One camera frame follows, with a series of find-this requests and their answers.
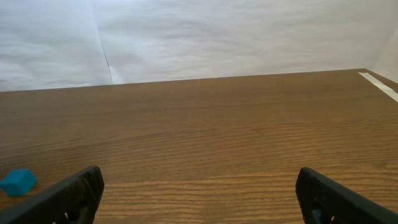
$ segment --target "brown wooden surface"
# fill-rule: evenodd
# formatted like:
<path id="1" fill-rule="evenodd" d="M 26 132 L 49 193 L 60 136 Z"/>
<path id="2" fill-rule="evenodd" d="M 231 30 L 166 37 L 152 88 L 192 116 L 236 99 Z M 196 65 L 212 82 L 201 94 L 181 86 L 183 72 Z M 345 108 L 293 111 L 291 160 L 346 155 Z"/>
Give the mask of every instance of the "brown wooden surface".
<path id="1" fill-rule="evenodd" d="M 96 164 L 95 223 L 303 223 L 303 166 L 398 212 L 398 103 L 358 71 L 0 93 L 0 176 Z"/>

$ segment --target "white paper sheet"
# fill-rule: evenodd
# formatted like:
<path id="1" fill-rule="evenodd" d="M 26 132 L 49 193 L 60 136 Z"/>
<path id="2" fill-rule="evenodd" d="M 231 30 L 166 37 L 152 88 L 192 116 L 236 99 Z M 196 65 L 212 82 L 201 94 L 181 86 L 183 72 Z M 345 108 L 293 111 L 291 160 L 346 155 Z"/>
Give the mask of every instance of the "white paper sheet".
<path id="1" fill-rule="evenodd" d="M 398 26 L 384 47 L 374 71 L 398 83 Z"/>
<path id="2" fill-rule="evenodd" d="M 89 0 L 0 3 L 0 91 L 111 84 Z"/>
<path id="3" fill-rule="evenodd" d="M 396 0 L 93 0 L 115 83 L 373 67 Z"/>

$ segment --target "cube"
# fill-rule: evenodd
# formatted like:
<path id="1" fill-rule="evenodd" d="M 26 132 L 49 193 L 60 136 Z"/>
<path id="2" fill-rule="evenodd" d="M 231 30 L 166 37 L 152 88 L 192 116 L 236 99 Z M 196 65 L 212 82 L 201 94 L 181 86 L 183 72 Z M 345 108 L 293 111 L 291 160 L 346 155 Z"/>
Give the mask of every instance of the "cube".
<path id="1" fill-rule="evenodd" d="M 0 182 L 8 196 L 21 196 L 27 194 L 35 185 L 36 178 L 29 169 L 16 169 L 8 172 Z"/>

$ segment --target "white tape strip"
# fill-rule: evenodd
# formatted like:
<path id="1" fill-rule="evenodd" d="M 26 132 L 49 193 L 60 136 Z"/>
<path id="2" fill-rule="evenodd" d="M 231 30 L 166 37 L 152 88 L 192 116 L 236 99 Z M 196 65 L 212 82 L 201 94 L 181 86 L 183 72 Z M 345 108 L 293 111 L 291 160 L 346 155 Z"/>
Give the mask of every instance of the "white tape strip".
<path id="1" fill-rule="evenodd" d="M 377 78 L 374 78 L 372 75 L 370 75 L 368 72 L 358 72 L 358 73 L 362 75 L 365 79 L 369 80 L 373 85 L 381 89 L 384 93 L 389 95 L 396 102 L 398 102 L 398 93 L 392 90 L 392 88 L 386 86 L 385 84 L 380 82 Z"/>

